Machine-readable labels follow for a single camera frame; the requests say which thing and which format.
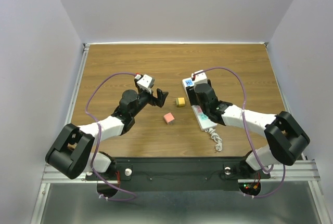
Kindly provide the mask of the yellow plug adapter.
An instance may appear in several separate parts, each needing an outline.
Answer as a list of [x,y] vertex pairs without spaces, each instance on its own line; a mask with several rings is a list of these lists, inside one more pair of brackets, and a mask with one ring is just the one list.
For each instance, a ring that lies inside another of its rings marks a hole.
[[173,100],[173,104],[177,107],[184,107],[186,105],[186,101],[184,97],[178,97]]

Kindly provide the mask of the pink plug adapter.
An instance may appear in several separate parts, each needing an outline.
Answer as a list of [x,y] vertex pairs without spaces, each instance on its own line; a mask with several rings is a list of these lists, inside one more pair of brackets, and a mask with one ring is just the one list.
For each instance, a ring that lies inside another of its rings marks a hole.
[[173,116],[173,114],[171,112],[165,114],[163,116],[163,119],[166,122],[166,124],[173,124],[175,121],[175,117]]

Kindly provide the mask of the white power strip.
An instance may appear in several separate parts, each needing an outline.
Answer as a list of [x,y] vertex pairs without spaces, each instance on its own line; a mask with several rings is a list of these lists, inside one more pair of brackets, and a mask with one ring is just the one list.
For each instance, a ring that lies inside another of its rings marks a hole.
[[194,115],[197,119],[199,127],[202,131],[206,131],[210,128],[216,128],[217,124],[212,122],[202,111],[201,107],[198,105],[197,99],[194,94],[194,83],[191,78],[185,78],[182,80],[182,85],[184,91],[187,95],[190,106],[194,112]]

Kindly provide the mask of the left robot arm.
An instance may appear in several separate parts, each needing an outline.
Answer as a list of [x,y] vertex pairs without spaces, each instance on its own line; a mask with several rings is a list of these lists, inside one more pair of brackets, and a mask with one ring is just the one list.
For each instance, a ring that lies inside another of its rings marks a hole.
[[116,167],[111,158],[102,153],[92,153],[93,146],[101,141],[127,133],[135,124],[135,116],[148,104],[163,107],[167,91],[157,89],[157,96],[136,86],[138,91],[123,92],[115,111],[104,120],[83,126],[69,123],[63,127],[45,156],[45,162],[69,179],[83,172],[91,172],[93,166],[104,179],[111,179]]

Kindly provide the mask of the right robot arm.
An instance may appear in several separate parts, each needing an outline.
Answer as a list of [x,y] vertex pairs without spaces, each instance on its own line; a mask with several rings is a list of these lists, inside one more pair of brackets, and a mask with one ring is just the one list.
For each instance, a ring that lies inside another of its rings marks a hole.
[[209,80],[195,84],[187,78],[182,84],[202,130],[212,130],[220,124],[242,128],[247,134],[252,132],[266,138],[266,146],[253,148],[240,163],[239,171],[245,177],[252,177],[271,165],[293,165],[310,144],[308,135],[286,111],[264,114],[220,101]]

